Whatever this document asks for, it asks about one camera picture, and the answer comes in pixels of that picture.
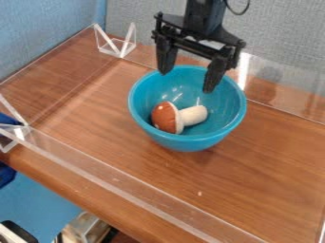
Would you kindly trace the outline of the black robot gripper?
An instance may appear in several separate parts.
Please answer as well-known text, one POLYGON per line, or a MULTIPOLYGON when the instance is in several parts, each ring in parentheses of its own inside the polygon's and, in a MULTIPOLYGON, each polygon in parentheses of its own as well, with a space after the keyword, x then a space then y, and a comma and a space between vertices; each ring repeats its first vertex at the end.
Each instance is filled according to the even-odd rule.
POLYGON ((211 60, 205 76, 203 92, 211 93, 225 72, 238 65, 246 43, 223 27, 225 12, 242 15, 229 0, 187 0, 183 15, 158 12, 152 39, 156 42, 158 70, 167 74, 175 65, 178 50, 211 60))

